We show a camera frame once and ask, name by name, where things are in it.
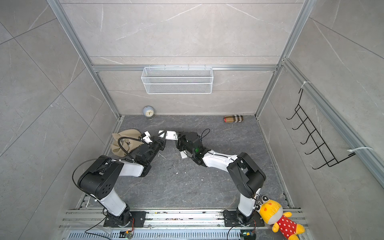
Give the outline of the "white battery cover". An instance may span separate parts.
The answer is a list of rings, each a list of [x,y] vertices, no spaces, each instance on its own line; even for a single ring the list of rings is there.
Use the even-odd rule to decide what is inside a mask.
[[[181,151],[180,154],[181,154],[182,159],[187,159],[188,158],[188,156],[187,156],[185,151]]]

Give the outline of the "white remote control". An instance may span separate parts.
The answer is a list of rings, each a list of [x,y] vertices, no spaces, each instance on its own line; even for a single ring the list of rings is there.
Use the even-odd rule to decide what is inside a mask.
[[[166,140],[176,141],[178,139],[178,133],[175,131],[165,131],[162,134],[162,138]]]

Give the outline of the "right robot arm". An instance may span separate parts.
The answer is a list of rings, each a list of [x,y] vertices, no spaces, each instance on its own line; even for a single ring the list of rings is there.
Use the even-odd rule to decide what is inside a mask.
[[[234,185],[240,192],[237,207],[237,219],[240,223],[248,223],[254,215],[260,190],[266,180],[266,174],[246,153],[226,155],[206,148],[203,137],[196,132],[175,133],[176,147],[184,158],[192,159],[197,165],[216,168],[229,173]]]

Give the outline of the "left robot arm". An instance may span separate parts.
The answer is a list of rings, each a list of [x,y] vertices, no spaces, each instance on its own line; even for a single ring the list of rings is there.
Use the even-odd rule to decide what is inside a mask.
[[[119,177],[145,177],[152,167],[151,162],[165,146],[165,138],[154,136],[122,160],[102,155],[79,177],[77,187],[107,210],[107,218],[124,227],[131,221],[132,215],[128,204],[116,193],[114,185]]]

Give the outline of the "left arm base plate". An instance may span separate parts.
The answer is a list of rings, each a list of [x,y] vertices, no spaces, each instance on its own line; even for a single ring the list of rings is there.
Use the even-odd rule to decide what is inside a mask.
[[[116,217],[107,213],[104,227],[129,228],[134,226],[134,228],[142,228],[144,226],[146,214],[147,212],[144,211],[134,211],[124,212],[121,216]]]

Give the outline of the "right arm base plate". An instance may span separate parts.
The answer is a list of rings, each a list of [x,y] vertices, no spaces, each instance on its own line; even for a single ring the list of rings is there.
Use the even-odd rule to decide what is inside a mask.
[[[233,227],[233,226],[264,227],[265,226],[264,221],[262,220],[260,214],[257,212],[253,212],[249,217],[245,217],[239,211],[224,210],[222,214],[223,214],[226,227]]]

